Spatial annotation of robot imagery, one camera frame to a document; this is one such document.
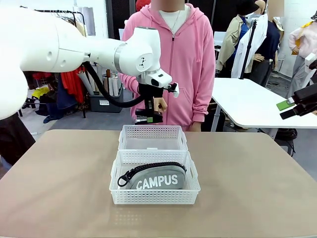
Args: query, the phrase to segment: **robot logo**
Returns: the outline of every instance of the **robot logo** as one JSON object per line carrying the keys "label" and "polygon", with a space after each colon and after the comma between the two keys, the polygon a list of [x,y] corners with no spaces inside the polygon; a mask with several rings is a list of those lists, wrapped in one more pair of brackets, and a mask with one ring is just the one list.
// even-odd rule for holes
{"label": "robot logo", "polygon": [[140,64],[140,66],[144,67],[144,62],[146,61],[144,57],[141,58],[142,59],[142,64]]}

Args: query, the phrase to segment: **plastic basket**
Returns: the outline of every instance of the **plastic basket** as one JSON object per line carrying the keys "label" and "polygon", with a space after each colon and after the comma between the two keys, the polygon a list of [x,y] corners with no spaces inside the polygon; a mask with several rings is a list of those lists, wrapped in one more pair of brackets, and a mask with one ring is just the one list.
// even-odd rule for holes
{"label": "plastic basket", "polygon": [[[170,161],[183,164],[187,170],[183,189],[132,190],[117,185],[119,177],[136,166]],[[113,162],[109,189],[115,204],[194,204],[200,186],[195,163],[188,151],[120,150]]]}
{"label": "plastic basket", "polygon": [[119,137],[119,150],[188,150],[180,126],[124,125]]}

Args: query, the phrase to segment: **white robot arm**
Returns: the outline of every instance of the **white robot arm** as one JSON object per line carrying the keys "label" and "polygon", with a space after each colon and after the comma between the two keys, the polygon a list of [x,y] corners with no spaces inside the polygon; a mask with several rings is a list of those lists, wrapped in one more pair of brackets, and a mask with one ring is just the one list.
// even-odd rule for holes
{"label": "white robot arm", "polygon": [[60,18],[24,8],[1,8],[0,29],[0,119],[25,102],[28,86],[23,71],[69,72],[90,61],[138,76],[139,83],[151,89],[177,88],[171,90],[172,78],[160,68],[155,29],[136,28],[127,42],[86,38]]}

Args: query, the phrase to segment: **pink sweater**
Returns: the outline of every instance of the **pink sweater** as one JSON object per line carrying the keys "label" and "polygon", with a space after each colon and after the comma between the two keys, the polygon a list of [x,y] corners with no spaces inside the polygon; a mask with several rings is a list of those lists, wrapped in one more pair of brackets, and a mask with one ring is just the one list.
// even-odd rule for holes
{"label": "pink sweater", "polygon": [[[168,105],[163,114],[163,125],[180,125],[188,130],[194,121],[203,122],[211,100],[214,82],[215,56],[213,33],[208,18],[191,4],[191,14],[184,25],[175,34],[158,11],[145,6],[128,20],[123,40],[128,40],[135,27],[153,27],[158,29],[161,40],[161,68],[170,74],[173,82],[179,83],[180,95],[174,98],[172,93],[164,92]],[[138,82],[135,77],[120,74],[124,86],[138,97]],[[144,108],[144,103],[133,107]]]}
{"label": "pink sweater", "polygon": [[317,54],[317,21],[306,28],[298,28],[289,36],[289,47],[293,50],[296,47],[295,41],[301,37],[299,55],[306,58],[310,53]]}

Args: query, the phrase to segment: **gray pouch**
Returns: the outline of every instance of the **gray pouch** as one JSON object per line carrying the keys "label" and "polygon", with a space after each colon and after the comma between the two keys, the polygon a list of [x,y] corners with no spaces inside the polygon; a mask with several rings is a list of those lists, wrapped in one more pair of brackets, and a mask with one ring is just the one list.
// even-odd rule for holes
{"label": "gray pouch", "polygon": [[137,190],[182,189],[185,174],[185,167],[177,162],[141,165],[122,175],[118,179],[118,186]]}

